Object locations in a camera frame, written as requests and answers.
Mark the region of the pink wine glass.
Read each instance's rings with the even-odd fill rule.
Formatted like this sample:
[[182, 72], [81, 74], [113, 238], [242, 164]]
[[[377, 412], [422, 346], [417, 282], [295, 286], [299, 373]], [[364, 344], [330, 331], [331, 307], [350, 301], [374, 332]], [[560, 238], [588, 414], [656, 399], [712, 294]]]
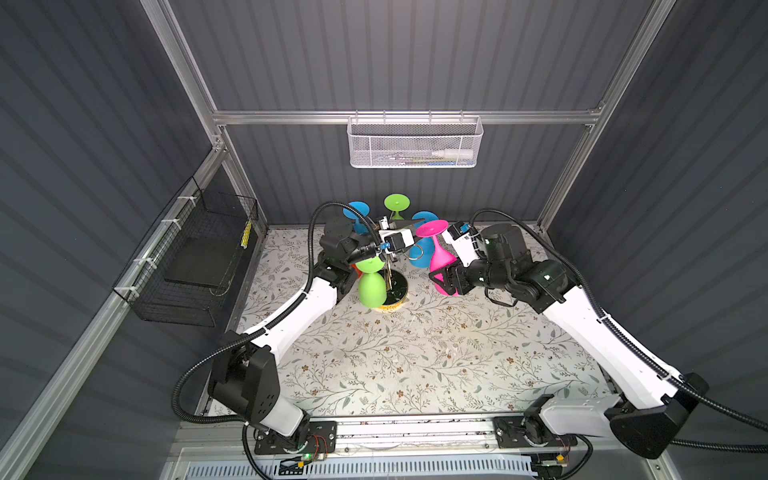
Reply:
[[430, 272], [445, 268], [457, 260], [452, 253], [441, 246], [439, 241], [439, 236], [444, 233], [449, 226], [450, 224], [445, 220], [434, 220], [423, 224], [416, 230], [416, 235], [418, 237], [430, 237], [433, 240], [434, 254], [430, 264]]

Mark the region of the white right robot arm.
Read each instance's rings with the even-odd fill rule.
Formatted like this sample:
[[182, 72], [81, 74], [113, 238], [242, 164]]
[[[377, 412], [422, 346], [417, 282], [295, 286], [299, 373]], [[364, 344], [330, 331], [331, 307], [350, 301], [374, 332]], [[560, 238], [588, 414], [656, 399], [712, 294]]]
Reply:
[[594, 310], [585, 286], [563, 262], [533, 260], [521, 228], [511, 224], [477, 231], [466, 223], [435, 220], [416, 234], [434, 243], [429, 277], [440, 293], [459, 296], [475, 288], [508, 293], [567, 332], [616, 385], [616, 393], [596, 400], [541, 395], [520, 426], [532, 445], [562, 435], [605, 437], [656, 459], [672, 444], [697, 400], [674, 386], [682, 377], [678, 370], [610, 315]]

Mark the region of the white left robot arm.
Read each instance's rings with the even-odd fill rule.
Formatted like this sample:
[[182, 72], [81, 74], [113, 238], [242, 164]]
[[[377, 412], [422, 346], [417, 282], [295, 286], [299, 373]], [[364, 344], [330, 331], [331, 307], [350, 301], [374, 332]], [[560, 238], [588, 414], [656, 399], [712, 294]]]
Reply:
[[389, 257], [408, 252], [417, 241], [413, 220], [360, 223], [364, 234], [353, 226], [323, 233], [320, 250], [309, 255], [305, 286], [259, 324], [230, 333], [211, 358], [208, 394], [232, 411], [223, 421], [241, 420], [294, 443], [303, 441], [309, 414], [281, 393], [278, 364], [310, 325], [352, 290], [363, 264], [380, 278]]

